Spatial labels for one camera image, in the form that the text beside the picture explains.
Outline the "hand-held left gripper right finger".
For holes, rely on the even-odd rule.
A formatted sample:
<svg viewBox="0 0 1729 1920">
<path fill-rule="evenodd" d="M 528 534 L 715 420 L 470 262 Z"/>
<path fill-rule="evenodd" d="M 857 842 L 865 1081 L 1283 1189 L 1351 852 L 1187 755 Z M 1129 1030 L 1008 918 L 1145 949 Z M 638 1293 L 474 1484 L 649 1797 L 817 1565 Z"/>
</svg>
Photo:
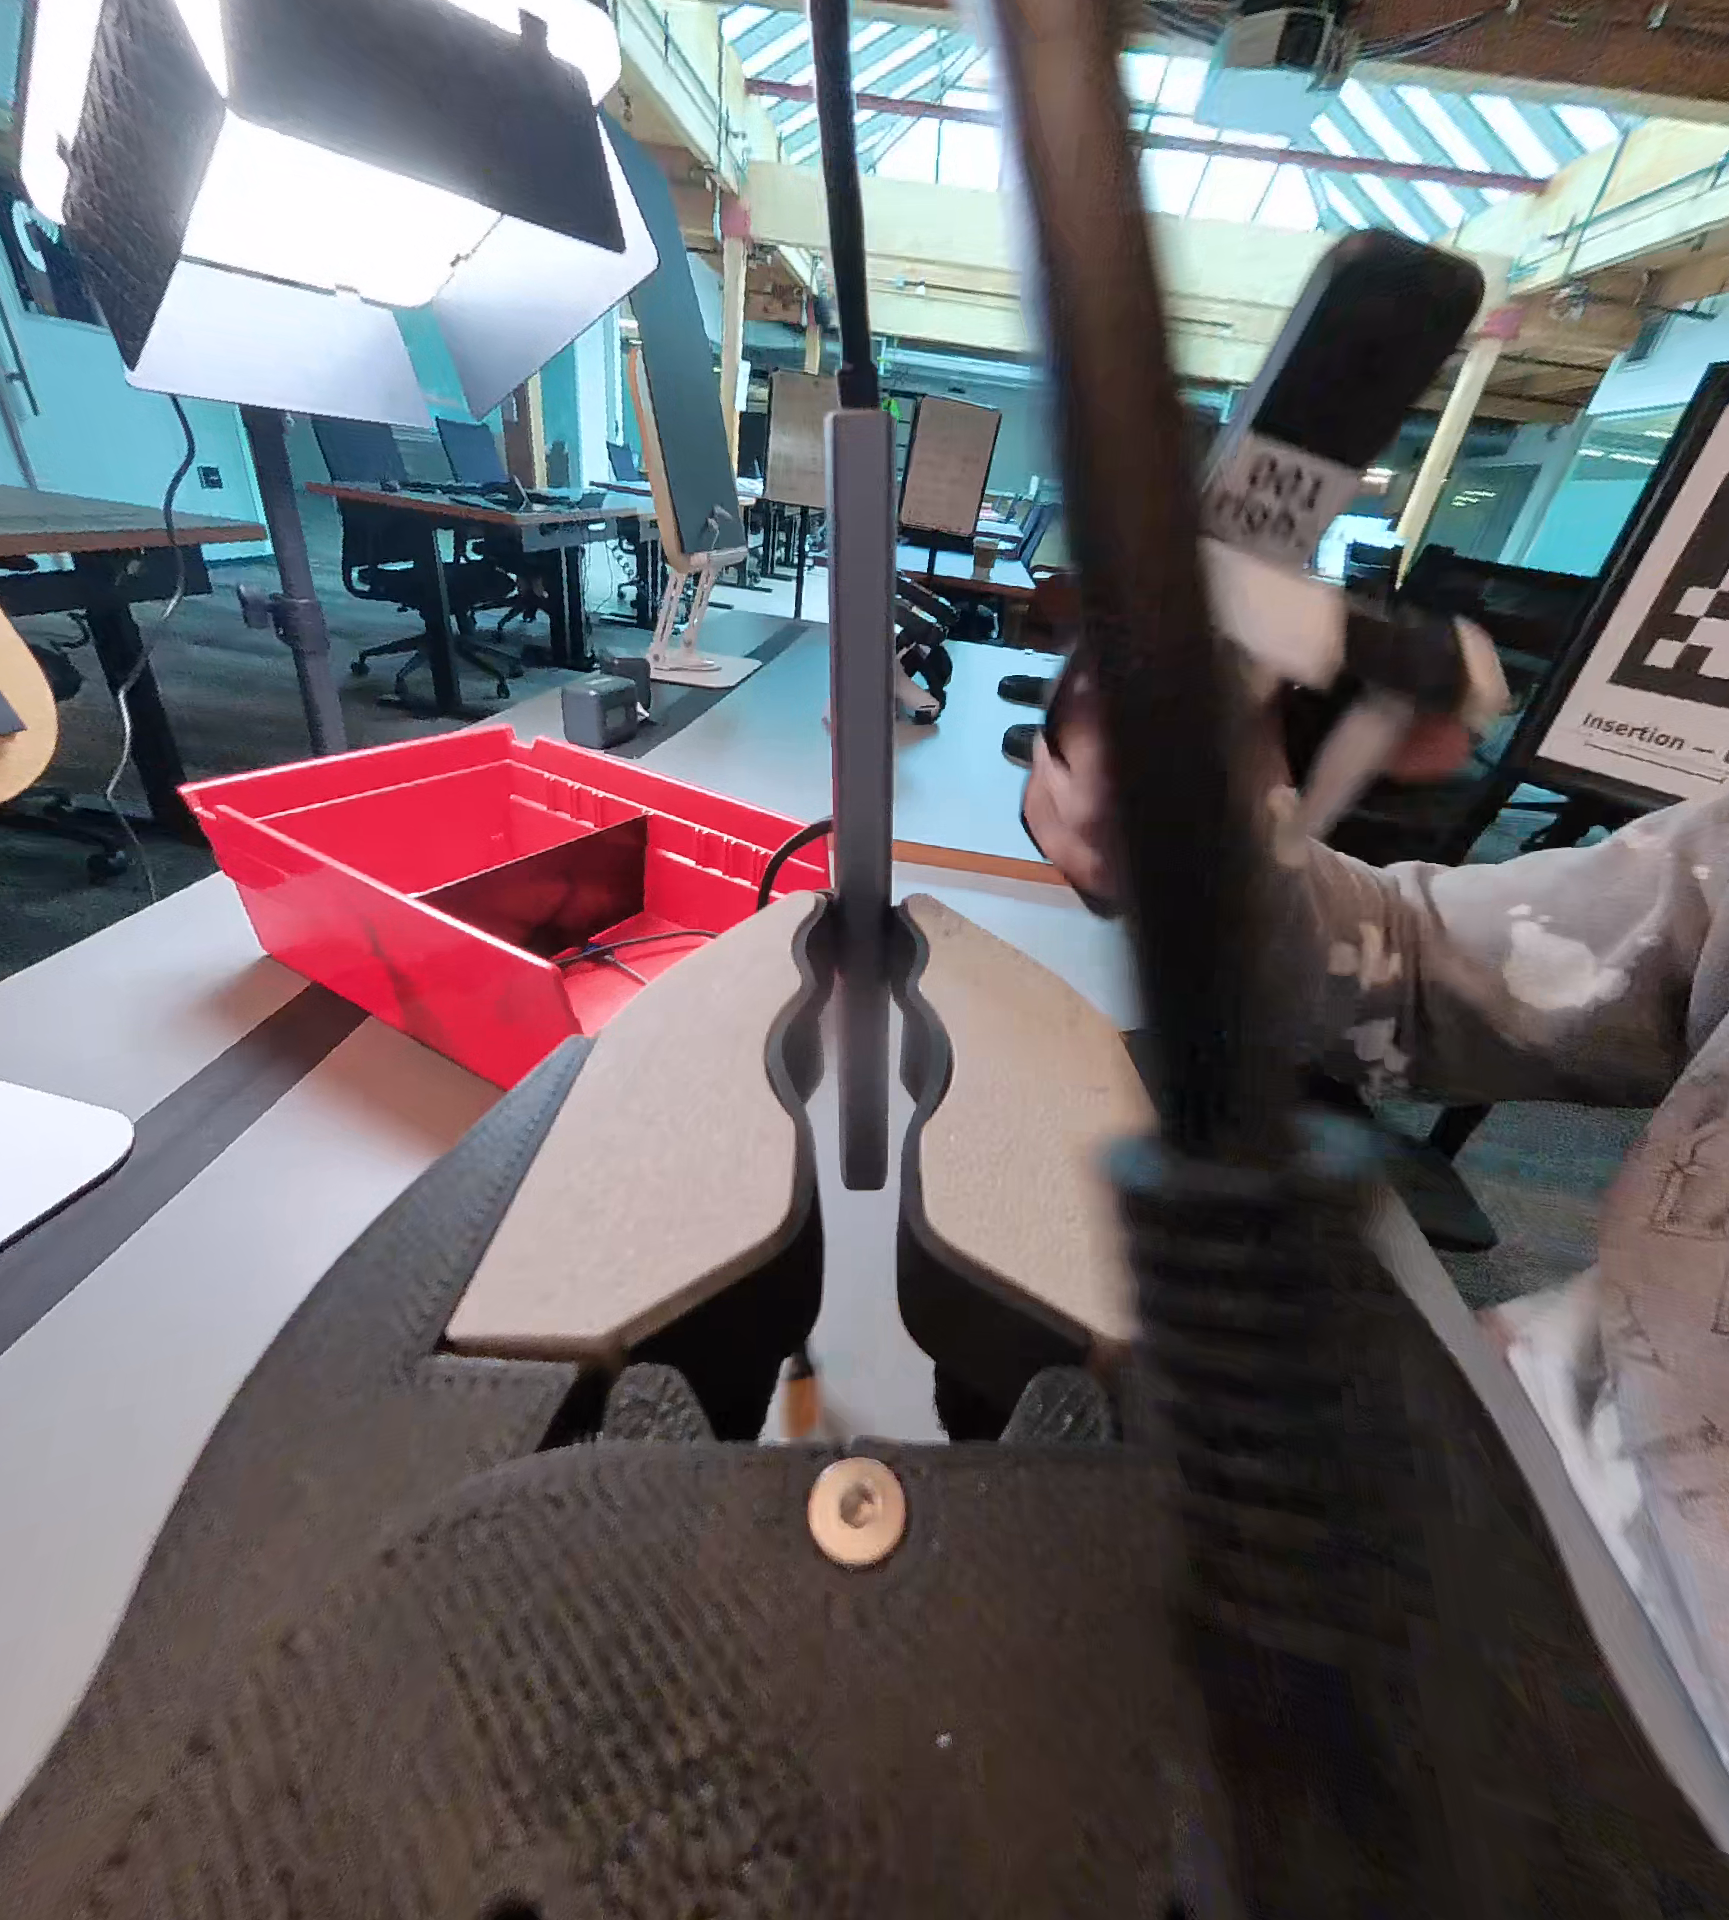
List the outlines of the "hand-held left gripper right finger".
<svg viewBox="0 0 1729 1920">
<path fill-rule="evenodd" d="M 898 906 L 896 1299 L 945 1419 L 1007 1419 L 1050 1368 L 1112 1380 L 1135 1291 L 1106 1152 L 1152 1119 L 1089 997 L 930 895 Z"/>
</svg>

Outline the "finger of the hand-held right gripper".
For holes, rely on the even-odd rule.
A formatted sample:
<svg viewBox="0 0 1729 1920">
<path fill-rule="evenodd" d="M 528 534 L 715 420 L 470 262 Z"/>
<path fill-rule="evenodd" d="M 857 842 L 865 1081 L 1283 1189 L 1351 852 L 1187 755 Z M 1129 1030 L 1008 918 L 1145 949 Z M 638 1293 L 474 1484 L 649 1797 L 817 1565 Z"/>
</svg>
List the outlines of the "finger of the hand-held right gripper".
<svg viewBox="0 0 1729 1920">
<path fill-rule="evenodd" d="M 1332 686 L 1347 651 L 1347 595 L 1228 544 L 1205 547 L 1212 631 L 1261 675 Z"/>
</svg>

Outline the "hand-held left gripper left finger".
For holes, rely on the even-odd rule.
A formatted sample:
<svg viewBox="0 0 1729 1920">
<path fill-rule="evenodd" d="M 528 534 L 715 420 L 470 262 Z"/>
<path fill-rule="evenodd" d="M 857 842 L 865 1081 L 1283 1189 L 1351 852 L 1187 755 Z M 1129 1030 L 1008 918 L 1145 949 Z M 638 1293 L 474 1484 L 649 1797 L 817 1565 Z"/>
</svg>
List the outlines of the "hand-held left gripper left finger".
<svg viewBox="0 0 1729 1920">
<path fill-rule="evenodd" d="M 784 895 L 650 978 L 576 1065 L 449 1311 L 472 1360 L 680 1370 L 768 1404 L 819 1304 L 803 1081 L 822 896 Z"/>
</svg>

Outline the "red storage bin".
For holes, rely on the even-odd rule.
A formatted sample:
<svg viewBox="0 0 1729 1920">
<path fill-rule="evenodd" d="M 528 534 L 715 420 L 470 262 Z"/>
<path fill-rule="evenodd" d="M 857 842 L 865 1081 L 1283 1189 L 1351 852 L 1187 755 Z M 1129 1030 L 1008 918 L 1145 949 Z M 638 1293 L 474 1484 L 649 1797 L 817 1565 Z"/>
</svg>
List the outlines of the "red storage bin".
<svg viewBox="0 0 1729 1920">
<path fill-rule="evenodd" d="M 180 801 L 269 959 L 500 1090 L 756 906 L 827 884 L 803 824 L 512 726 L 205 780 Z M 415 899 L 637 814 L 643 911 L 587 949 L 544 961 Z"/>
</svg>

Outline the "grey usb hub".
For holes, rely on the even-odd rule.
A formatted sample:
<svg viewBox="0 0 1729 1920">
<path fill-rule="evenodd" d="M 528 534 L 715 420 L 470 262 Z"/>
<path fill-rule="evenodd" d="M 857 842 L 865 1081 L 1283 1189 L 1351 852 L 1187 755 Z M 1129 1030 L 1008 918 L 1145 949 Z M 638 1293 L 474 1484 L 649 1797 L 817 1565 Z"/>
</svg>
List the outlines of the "grey usb hub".
<svg viewBox="0 0 1729 1920">
<path fill-rule="evenodd" d="M 888 1174 L 894 875 L 894 430 L 874 408 L 827 420 L 829 1013 L 845 1189 Z"/>
</svg>

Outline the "person's right forearm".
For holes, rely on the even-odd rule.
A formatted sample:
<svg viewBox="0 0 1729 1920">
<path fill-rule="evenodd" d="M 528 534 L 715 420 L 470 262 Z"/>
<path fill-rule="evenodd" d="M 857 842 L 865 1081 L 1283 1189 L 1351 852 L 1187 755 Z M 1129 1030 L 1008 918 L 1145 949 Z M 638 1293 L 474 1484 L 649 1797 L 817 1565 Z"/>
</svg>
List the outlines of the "person's right forearm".
<svg viewBox="0 0 1729 1920">
<path fill-rule="evenodd" d="M 1729 1101 L 1729 787 L 1590 849 L 1275 878 L 1302 1058 L 1443 1106 Z"/>
</svg>

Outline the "person's right hand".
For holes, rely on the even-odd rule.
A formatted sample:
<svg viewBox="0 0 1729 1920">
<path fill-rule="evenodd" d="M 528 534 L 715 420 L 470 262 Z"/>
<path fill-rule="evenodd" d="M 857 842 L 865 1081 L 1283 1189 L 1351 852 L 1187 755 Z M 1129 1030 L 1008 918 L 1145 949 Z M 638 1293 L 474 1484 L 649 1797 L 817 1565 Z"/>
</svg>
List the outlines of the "person's right hand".
<svg viewBox="0 0 1729 1920">
<path fill-rule="evenodd" d="M 1121 916 L 1117 774 L 1092 681 L 1064 680 L 1046 713 L 1025 768 L 1021 826 L 1092 916 Z"/>
</svg>

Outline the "black white handheld device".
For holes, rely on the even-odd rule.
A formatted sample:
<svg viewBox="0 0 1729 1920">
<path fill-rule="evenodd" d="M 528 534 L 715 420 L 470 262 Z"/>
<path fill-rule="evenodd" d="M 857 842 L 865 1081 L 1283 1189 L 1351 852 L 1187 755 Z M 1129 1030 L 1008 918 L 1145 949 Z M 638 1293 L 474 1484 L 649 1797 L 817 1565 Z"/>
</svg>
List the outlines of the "black white handheld device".
<svg viewBox="0 0 1729 1920">
<path fill-rule="evenodd" d="M 894 711 L 900 722 L 930 729 L 942 719 L 952 660 L 952 611 L 933 591 L 905 578 L 894 583 Z"/>
</svg>

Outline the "whiteboard with writing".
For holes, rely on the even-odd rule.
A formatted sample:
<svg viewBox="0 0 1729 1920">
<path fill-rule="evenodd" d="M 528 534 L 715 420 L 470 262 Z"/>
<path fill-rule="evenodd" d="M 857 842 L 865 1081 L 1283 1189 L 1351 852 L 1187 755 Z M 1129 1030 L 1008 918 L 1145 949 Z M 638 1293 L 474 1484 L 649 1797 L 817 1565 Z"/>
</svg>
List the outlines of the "whiteboard with writing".
<svg viewBox="0 0 1729 1920">
<path fill-rule="evenodd" d="M 761 497 L 819 512 L 827 506 L 827 420 L 839 410 L 838 378 L 800 371 L 768 375 Z"/>
<path fill-rule="evenodd" d="M 975 544 L 998 425 L 996 408 L 939 395 L 917 400 L 898 482 L 900 542 Z"/>
</svg>

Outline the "white printed sign board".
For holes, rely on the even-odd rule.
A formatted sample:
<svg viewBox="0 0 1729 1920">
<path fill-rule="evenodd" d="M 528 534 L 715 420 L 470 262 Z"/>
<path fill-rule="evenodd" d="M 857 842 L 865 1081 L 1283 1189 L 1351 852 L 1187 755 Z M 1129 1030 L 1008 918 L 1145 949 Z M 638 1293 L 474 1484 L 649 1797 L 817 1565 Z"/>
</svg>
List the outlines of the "white printed sign board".
<svg viewBox="0 0 1729 1920">
<path fill-rule="evenodd" d="M 1512 781 L 1627 814 L 1729 787 L 1729 362 L 1675 425 L 1510 760 Z"/>
</svg>

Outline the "dark grey box device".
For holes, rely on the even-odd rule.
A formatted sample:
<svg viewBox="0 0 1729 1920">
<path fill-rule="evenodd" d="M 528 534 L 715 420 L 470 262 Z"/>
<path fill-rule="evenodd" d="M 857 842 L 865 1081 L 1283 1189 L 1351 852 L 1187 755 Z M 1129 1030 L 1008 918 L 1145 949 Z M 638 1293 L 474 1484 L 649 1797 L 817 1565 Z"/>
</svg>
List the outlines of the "dark grey box device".
<svg viewBox="0 0 1729 1920">
<path fill-rule="evenodd" d="M 650 684 L 637 675 L 587 675 L 561 688 L 563 741 L 587 753 L 614 753 L 650 719 Z"/>
</svg>

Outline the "black office chair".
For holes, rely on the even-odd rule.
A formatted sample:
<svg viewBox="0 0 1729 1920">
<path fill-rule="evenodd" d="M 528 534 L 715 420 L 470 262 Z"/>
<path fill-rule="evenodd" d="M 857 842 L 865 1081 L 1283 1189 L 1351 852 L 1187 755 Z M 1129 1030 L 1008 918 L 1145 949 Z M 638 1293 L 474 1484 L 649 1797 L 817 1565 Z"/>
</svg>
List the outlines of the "black office chair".
<svg viewBox="0 0 1729 1920">
<path fill-rule="evenodd" d="M 372 660 L 401 656 L 381 704 L 415 715 L 465 720 L 487 715 L 462 699 L 462 667 L 487 676 L 492 697 L 507 702 L 512 680 L 524 675 L 524 664 L 516 655 L 479 639 L 474 617 L 508 606 L 516 580 L 489 560 L 472 557 L 462 536 L 454 536 L 452 560 L 445 560 L 437 522 L 419 512 L 338 500 L 338 520 L 347 595 L 419 615 L 415 635 L 359 649 L 350 660 L 350 675 L 361 680 Z"/>
</svg>

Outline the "black light stand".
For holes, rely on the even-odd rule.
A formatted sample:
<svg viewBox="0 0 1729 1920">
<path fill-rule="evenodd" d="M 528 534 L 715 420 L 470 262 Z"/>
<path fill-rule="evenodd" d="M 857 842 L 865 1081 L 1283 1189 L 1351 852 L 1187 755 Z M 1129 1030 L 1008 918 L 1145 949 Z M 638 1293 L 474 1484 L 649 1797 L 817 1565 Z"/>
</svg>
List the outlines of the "black light stand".
<svg viewBox="0 0 1729 1920">
<path fill-rule="evenodd" d="M 274 595 L 263 597 L 262 617 L 289 649 L 310 755 L 342 755 L 347 753 L 342 704 L 338 686 L 332 684 L 329 639 L 315 595 L 312 569 L 309 564 L 283 415 L 257 405 L 236 405 L 236 415 L 245 426 L 245 443 L 250 446 L 251 474 L 260 487 L 262 514 L 279 574 L 279 589 Z"/>
</svg>

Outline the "wooden desk black legs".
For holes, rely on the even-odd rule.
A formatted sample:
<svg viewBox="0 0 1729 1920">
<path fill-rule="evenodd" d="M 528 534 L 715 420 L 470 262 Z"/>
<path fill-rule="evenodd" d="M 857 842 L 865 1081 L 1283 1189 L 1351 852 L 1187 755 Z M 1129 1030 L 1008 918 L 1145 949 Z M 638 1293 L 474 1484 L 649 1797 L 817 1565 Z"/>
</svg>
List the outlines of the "wooden desk black legs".
<svg viewBox="0 0 1729 1920">
<path fill-rule="evenodd" d="M 107 691 L 136 676 L 126 697 L 130 762 L 146 820 L 175 840 L 196 842 L 200 834 L 180 801 L 185 774 L 134 609 L 167 606 L 175 591 L 205 595 L 208 547 L 263 542 L 251 520 L 167 520 L 143 506 L 0 485 L 0 609 L 12 617 L 83 617 Z"/>
<path fill-rule="evenodd" d="M 568 675 L 594 667 L 594 606 L 584 593 L 584 551 L 618 540 L 622 534 L 650 534 L 656 529 L 649 493 L 599 490 L 576 506 L 547 503 L 544 497 L 514 496 L 489 497 L 484 493 L 430 493 L 392 485 L 342 485 L 310 482 L 306 493 L 338 508 L 338 500 L 376 506 L 397 512 L 419 512 L 441 529 L 441 555 L 452 560 L 452 542 L 462 536 L 472 557 L 489 560 L 516 580 L 516 595 L 501 611 L 474 617 L 474 635 L 500 649 L 516 655 L 524 675 L 534 655 L 544 664 Z"/>
</svg>

